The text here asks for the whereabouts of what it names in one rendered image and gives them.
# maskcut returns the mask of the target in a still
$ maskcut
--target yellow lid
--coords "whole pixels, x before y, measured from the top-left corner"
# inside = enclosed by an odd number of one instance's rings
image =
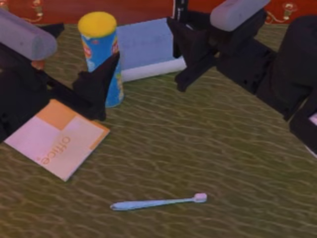
[[[109,13],[103,11],[90,12],[78,22],[78,30],[87,37],[97,38],[110,35],[115,31],[117,22]]]

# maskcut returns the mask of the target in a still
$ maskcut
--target blue cylindrical can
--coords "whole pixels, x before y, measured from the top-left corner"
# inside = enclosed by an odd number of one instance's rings
[[[91,12],[83,16],[78,23],[88,72],[94,71],[112,54],[119,51],[116,35],[116,21],[105,12]],[[118,63],[108,90],[105,106],[119,105],[124,98],[121,81],[121,68]]]

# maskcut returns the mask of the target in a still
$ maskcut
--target red background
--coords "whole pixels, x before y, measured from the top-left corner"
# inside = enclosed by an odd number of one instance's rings
[[[8,0],[9,10],[23,18],[36,19],[31,8],[32,0]],[[223,0],[190,0],[193,10],[211,12]],[[300,15],[317,14],[317,0],[271,0],[266,7],[277,19],[283,20],[283,4],[292,2],[298,10],[290,16],[289,23]],[[170,16],[173,0],[43,0],[43,19],[38,23],[77,23],[90,11],[107,11],[119,24],[135,23]]]

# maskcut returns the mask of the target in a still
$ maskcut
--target toothbrush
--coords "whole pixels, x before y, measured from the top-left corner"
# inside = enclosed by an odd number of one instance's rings
[[[168,204],[195,202],[203,203],[207,201],[207,194],[196,193],[192,198],[185,199],[168,199],[168,200],[147,200],[147,201],[130,201],[130,202],[117,202],[110,206],[114,211],[129,211],[147,207],[157,207]]]

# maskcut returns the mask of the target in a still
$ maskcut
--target toothbrush head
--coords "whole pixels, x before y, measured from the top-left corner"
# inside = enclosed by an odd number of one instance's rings
[[[194,198],[194,202],[196,202],[196,203],[206,202],[207,201],[207,194],[196,193],[193,198]]]

